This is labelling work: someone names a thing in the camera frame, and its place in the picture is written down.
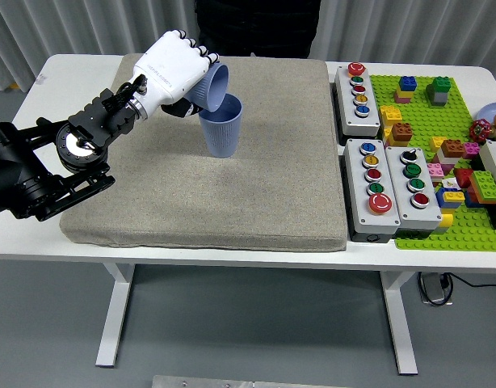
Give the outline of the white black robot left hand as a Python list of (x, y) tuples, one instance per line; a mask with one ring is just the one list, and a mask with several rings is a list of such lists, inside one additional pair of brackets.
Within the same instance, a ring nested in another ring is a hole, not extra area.
[(132, 104), (146, 120), (161, 106), (183, 100), (193, 106), (215, 111), (222, 104), (227, 78), (217, 78), (219, 56), (183, 30), (165, 32), (137, 61), (130, 82), (144, 82), (132, 95)]

